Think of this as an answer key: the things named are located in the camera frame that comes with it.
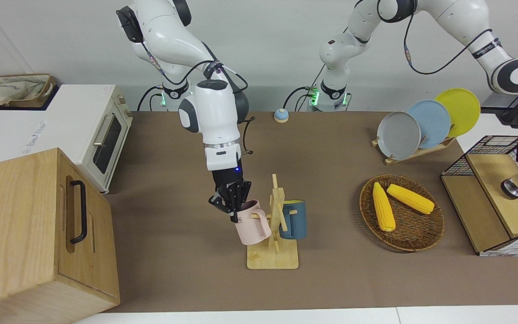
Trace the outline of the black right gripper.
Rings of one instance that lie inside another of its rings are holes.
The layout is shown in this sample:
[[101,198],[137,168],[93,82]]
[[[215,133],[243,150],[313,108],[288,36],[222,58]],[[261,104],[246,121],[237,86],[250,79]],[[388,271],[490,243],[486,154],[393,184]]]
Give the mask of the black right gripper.
[[[208,199],[208,203],[226,213],[232,223],[238,223],[237,205],[247,201],[251,189],[251,181],[243,179],[243,167],[228,168],[212,171],[215,184],[215,193]],[[237,198],[228,192],[228,186],[237,183]]]

